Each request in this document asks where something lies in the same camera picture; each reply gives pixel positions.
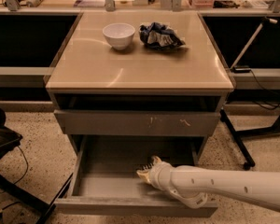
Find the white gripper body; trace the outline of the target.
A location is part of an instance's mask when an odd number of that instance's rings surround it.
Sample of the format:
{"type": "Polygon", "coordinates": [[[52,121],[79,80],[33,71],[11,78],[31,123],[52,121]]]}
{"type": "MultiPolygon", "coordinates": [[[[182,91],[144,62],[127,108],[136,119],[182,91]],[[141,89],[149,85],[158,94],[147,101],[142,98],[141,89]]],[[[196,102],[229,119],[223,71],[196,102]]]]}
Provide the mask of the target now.
{"type": "Polygon", "coordinates": [[[195,177],[200,171],[200,168],[193,166],[173,167],[170,163],[161,161],[148,171],[148,180],[155,189],[163,191],[189,208],[198,209],[207,202],[207,194],[195,177]]]}

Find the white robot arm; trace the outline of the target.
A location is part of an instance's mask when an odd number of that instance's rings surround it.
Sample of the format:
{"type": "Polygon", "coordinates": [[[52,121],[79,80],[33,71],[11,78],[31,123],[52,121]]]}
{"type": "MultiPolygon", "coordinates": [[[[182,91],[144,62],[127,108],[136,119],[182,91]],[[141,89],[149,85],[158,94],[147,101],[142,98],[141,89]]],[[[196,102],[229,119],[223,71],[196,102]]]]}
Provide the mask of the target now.
{"type": "Polygon", "coordinates": [[[280,173],[173,167],[158,156],[136,172],[144,182],[189,208],[204,206],[207,194],[213,193],[280,213],[280,173]]]}

